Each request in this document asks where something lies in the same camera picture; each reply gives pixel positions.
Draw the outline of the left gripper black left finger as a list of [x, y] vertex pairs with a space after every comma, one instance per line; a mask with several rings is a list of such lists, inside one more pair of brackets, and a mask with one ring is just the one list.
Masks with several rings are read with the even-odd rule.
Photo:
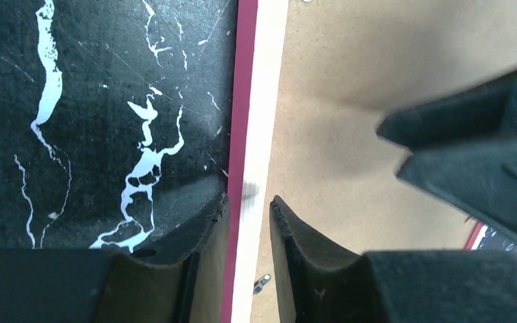
[[131, 254], [0, 249], [0, 322], [219, 322], [230, 201]]

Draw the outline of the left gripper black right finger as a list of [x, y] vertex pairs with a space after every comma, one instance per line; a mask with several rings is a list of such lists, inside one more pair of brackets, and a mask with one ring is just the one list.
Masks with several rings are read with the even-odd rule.
[[275, 196], [270, 230], [282, 322], [517, 322], [517, 254], [356, 254]]

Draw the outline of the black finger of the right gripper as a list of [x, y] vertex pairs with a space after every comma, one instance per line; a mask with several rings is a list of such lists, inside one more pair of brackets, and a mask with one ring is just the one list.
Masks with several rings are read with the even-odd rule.
[[399, 179], [517, 243], [517, 70], [393, 112], [376, 133], [410, 151]]

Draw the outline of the pink picture frame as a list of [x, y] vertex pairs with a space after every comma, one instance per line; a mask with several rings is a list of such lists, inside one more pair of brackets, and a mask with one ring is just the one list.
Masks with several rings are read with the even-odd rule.
[[474, 222], [394, 173], [405, 152], [374, 129], [455, 80], [462, 1], [260, 1], [232, 322], [278, 322], [269, 203], [356, 252], [462, 248]]

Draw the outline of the brown cardboard backing board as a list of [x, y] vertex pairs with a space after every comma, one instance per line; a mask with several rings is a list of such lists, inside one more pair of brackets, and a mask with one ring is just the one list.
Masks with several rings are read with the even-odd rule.
[[517, 1], [287, 1], [266, 203], [338, 245], [517, 252]]

